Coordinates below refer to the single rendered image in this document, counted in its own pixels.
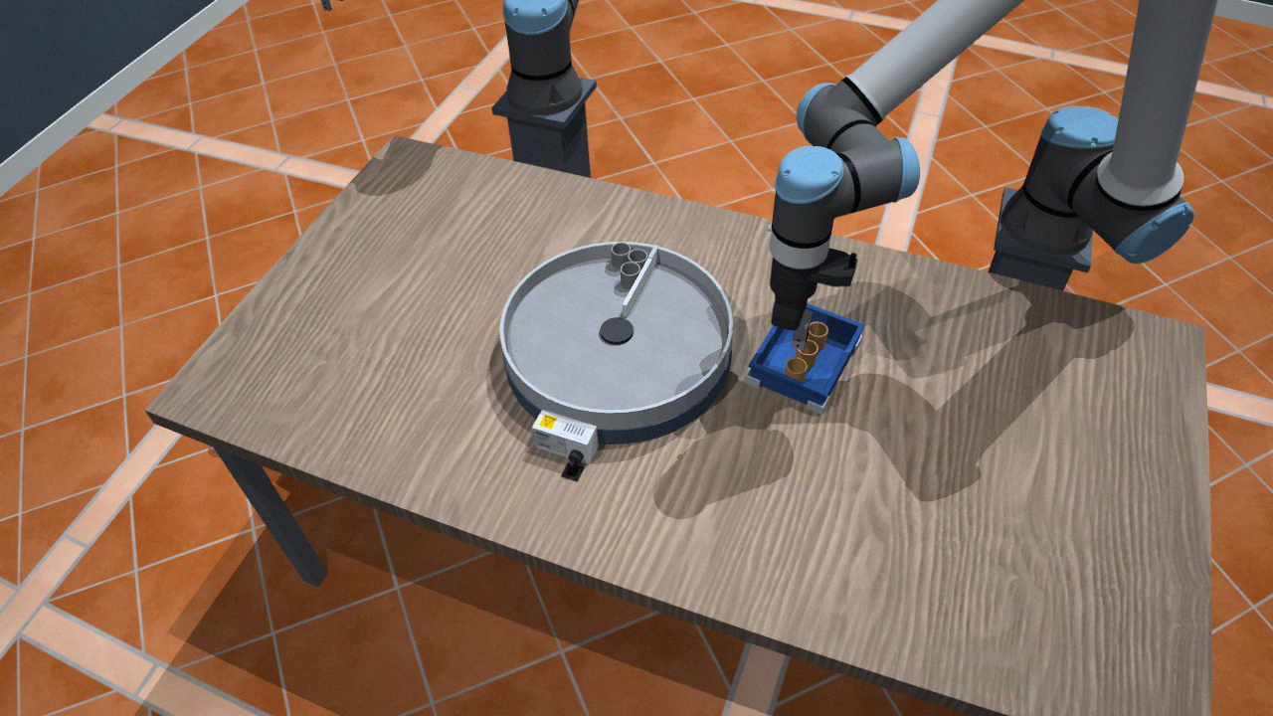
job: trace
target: table leg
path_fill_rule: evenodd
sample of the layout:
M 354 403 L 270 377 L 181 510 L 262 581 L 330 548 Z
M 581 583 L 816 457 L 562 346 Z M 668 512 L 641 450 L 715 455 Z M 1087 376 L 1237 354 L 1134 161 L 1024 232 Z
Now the table leg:
M 225 469 L 234 476 L 247 501 L 256 508 L 256 513 L 265 521 L 266 529 L 283 548 L 283 553 L 292 561 L 292 566 L 300 573 L 306 582 L 318 586 L 327 577 L 327 567 L 318 559 L 318 553 L 300 531 L 297 519 L 283 503 L 279 492 L 274 489 L 265 470 L 255 462 L 248 462 L 237 455 L 223 450 L 216 450 Z

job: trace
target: white control box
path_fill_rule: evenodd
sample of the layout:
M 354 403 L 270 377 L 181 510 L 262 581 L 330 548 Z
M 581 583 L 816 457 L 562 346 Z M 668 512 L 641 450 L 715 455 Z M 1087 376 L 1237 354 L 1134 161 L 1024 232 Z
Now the white control box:
M 540 410 L 535 418 L 535 446 L 569 457 L 572 450 L 583 454 L 583 464 L 597 454 L 597 427 Z

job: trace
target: gray cup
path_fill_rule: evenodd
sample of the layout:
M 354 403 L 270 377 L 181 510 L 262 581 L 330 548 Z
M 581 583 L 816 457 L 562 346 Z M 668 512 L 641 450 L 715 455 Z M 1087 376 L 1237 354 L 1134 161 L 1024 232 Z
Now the gray cup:
M 631 247 L 628 246 L 624 242 L 619 242 L 619 243 L 611 246 L 610 247 L 610 268 L 614 269 L 614 270 L 616 270 L 616 271 L 620 270 L 620 268 L 622 268 L 624 262 L 628 261 L 628 254 L 630 251 L 631 251 Z
M 640 264 L 636 261 L 628 261 L 619 268 L 619 285 L 628 290 L 636 283 L 636 274 L 640 273 Z

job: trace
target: wood grain surface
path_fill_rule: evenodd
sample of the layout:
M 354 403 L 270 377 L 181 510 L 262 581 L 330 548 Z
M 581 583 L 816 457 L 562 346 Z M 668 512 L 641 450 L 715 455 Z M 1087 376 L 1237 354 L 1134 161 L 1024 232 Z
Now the wood grain surface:
M 769 329 L 766 224 L 396 138 L 148 413 L 965 713 L 1209 713 L 1202 330 L 836 238 L 857 278 L 812 303 L 867 330 L 815 415 L 737 380 Z M 735 361 L 703 418 L 574 483 L 532 445 L 498 321 L 531 269 L 605 241 L 710 271 Z

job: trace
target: blue box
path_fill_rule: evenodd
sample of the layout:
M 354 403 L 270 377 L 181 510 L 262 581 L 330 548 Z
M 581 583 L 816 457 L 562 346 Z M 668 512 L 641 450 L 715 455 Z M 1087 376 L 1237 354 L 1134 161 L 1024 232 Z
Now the blue box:
M 805 403 L 813 412 L 821 413 L 831 391 L 835 390 L 835 383 L 840 380 L 840 373 L 849 363 L 849 357 L 857 350 L 866 326 L 815 306 L 810 306 L 808 310 L 813 321 L 826 324 L 827 335 L 826 345 L 819 350 L 817 362 L 808 369 L 805 380 L 787 377 L 787 361 L 796 357 L 796 349 L 792 348 L 792 331 L 778 326 L 769 329 L 769 335 L 751 358 L 742 380 L 749 385 L 766 387 Z

